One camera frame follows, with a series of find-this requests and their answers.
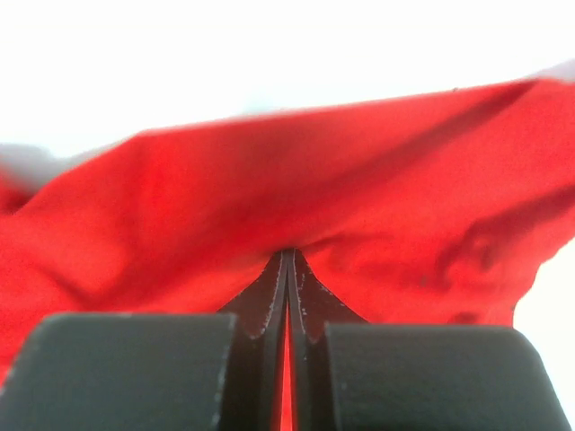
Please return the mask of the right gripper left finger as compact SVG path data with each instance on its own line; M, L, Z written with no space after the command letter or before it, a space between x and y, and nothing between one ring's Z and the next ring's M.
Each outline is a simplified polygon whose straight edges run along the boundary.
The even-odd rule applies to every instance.
M218 312L60 313L1 389L4 430L277 430L287 254Z

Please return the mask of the red t shirt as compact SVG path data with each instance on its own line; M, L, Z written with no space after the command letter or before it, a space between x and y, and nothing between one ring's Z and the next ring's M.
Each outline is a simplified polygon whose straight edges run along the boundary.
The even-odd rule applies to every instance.
M209 314L279 252L362 319L511 328L574 236L574 86L530 79L146 131L1 165L1 389L60 313ZM293 426L286 314L280 427Z

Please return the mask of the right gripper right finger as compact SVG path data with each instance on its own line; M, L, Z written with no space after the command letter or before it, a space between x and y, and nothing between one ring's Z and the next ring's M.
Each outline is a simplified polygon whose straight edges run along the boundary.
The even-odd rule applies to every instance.
M566 430L542 358L501 326L372 324L287 253L297 430Z

